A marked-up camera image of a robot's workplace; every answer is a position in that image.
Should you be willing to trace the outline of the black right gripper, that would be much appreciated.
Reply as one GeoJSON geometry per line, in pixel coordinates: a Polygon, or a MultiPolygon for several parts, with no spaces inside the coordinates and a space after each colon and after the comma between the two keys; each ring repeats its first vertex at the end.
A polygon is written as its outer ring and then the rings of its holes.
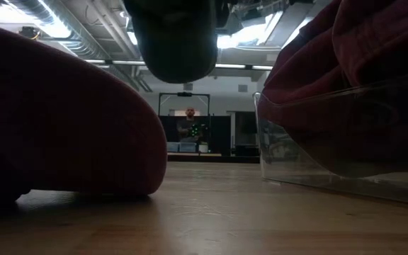
{"type": "Polygon", "coordinates": [[[234,34],[242,28],[237,16],[239,0],[217,0],[217,33],[234,34]]]}

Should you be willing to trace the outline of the dark green baseball cap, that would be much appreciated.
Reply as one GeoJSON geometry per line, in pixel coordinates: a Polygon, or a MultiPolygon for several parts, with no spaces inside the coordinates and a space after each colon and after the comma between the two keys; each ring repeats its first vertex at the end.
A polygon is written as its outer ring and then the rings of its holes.
{"type": "Polygon", "coordinates": [[[209,75],[217,61],[215,0],[123,0],[137,46],[158,79],[181,84],[209,75]]]}

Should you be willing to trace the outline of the clear plastic container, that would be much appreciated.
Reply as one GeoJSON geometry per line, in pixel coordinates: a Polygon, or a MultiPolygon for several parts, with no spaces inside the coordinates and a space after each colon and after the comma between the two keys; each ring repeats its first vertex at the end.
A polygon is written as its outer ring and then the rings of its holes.
{"type": "Polygon", "coordinates": [[[408,77],[254,102],[263,178],[408,203],[408,77]]]}

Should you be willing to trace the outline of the long ceiling light strip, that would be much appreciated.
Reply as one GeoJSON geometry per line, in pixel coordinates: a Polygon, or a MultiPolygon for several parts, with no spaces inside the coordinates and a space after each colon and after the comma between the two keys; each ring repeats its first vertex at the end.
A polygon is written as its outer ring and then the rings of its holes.
{"type": "MultiPolygon", "coordinates": [[[[146,62],[141,61],[141,60],[114,60],[114,59],[85,59],[85,62],[88,62],[90,64],[94,65],[103,65],[103,66],[109,66],[109,65],[127,65],[127,66],[146,66],[146,67],[152,67],[151,65],[148,65],[146,62]]],[[[254,70],[254,71],[271,71],[273,69],[272,66],[268,65],[256,65],[256,64],[228,64],[228,63],[217,63],[217,64],[211,64],[210,67],[212,69],[218,68],[218,69],[243,69],[243,70],[254,70]]]]}

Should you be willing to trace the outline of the black cabinet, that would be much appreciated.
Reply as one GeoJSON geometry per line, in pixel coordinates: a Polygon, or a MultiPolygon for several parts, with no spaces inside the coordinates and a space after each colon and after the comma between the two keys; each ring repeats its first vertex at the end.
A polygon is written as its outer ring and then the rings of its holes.
{"type": "Polygon", "coordinates": [[[259,156],[255,112],[235,113],[234,148],[237,157],[259,156]]]}

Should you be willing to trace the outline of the person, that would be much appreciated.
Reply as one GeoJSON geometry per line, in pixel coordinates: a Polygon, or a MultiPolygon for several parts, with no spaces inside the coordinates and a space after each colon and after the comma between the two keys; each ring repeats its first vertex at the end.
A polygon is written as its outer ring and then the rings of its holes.
{"type": "Polygon", "coordinates": [[[188,134],[188,130],[190,129],[192,124],[199,123],[195,118],[195,114],[195,109],[189,107],[186,109],[186,118],[177,122],[176,129],[178,131],[180,142],[197,142],[202,137],[201,136],[199,138],[194,138],[190,137],[188,134]]]}

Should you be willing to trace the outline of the black desk partition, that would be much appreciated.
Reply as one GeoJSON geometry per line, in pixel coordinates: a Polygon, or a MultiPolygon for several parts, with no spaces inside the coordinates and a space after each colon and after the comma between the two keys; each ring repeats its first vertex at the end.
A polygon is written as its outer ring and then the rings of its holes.
{"type": "MultiPolygon", "coordinates": [[[[183,116],[160,116],[168,142],[179,142],[181,136],[177,124],[186,118],[183,116]]],[[[204,125],[201,142],[206,142],[211,153],[222,156],[231,155],[231,120],[229,116],[198,116],[195,123],[204,125]]]]}

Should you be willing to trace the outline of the black device green lights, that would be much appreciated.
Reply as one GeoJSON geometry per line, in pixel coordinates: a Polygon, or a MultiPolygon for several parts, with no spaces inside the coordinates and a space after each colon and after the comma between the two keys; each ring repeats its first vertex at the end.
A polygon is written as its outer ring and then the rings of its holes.
{"type": "Polygon", "coordinates": [[[188,134],[190,137],[199,138],[203,135],[204,129],[205,129],[204,124],[195,123],[192,124],[192,126],[188,130],[188,134]]]}

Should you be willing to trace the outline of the black gantry frame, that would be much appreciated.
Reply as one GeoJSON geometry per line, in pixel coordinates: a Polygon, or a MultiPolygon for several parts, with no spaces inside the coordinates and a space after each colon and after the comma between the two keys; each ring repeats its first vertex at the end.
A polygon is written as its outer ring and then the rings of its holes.
{"type": "Polygon", "coordinates": [[[207,107],[207,116],[211,116],[210,113],[210,94],[205,93],[191,93],[191,92],[177,92],[177,93],[159,93],[159,102],[158,102],[158,116],[162,115],[162,106],[172,97],[182,97],[182,98],[191,98],[196,97],[198,98],[204,105],[207,107]]]}

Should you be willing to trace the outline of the black back table rail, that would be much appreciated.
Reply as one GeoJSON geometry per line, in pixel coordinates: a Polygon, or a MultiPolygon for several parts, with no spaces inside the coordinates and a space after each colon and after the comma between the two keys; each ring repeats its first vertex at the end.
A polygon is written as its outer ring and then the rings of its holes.
{"type": "Polygon", "coordinates": [[[238,163],[259,164],[260,157],[232,157],[220,154],[196,154],[196,153],[168,153],[169,162],[206,162],[206,163],[238,163]]]}

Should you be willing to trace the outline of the ribbed silver ceiling duct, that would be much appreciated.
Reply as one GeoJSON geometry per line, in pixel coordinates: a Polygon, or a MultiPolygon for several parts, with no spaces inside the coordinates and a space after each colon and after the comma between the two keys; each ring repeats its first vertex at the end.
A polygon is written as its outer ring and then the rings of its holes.
{"type": "Polygon", "coordinates": [[[46,35],[85,60],[108,59],[108,53],[61,0],[4,0],[26,15],[46,35]]]}

